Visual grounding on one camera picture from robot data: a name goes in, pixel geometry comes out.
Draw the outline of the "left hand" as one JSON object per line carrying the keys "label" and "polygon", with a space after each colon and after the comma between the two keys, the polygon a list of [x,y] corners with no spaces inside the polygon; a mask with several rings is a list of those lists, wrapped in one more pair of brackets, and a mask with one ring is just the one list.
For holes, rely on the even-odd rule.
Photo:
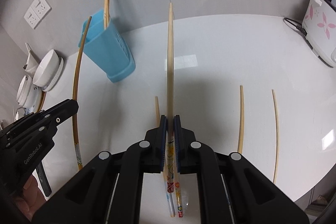
{"label": "left hand", "polygon": [[14,198],[14,202],[23,215],[31,221],[34,214],[45,203],[46,199],[38,187],[37,179],[31,175],[22,188],[22,194]]}

